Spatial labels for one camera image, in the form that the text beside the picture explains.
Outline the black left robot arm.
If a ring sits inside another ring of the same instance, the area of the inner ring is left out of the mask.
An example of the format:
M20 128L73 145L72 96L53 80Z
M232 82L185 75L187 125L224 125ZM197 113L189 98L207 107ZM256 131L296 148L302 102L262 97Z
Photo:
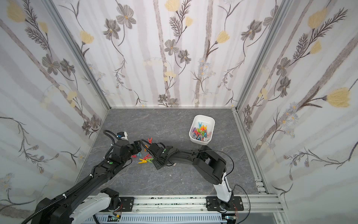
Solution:
M123 170L126 162L141 150L141 141L134 141L132 144L127 140L117 141L108 155L92 168L86 178L53 199L43 199L37 204L35 212L22 222L24 224L28 222L33 224L74 223L74 218L70 216L83 200L115 177Z

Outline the white plastic storage box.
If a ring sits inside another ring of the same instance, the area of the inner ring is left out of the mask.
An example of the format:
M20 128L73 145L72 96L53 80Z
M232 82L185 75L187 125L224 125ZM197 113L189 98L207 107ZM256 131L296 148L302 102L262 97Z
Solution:
M203 131L202 128L199 128L198 122L202 122L203 126L207 126L207 130ZM214 127L215 120L212 117L196 115L189 131L190 141L199 145L208 145L212 140Z

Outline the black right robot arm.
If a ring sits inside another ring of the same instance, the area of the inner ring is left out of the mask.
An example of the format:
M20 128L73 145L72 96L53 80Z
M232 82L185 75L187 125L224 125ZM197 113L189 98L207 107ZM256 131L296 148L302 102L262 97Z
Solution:
M212 150L207 145L194 150L181 150L173 147L164 148L162 145L153 143L147 149L153 157L152 163L156 169L171 166L175 163L192 165L199 174L209 183L213 184L218 200L224 204L234 200L233 190L227 182L226 161L219 154L221 151Z

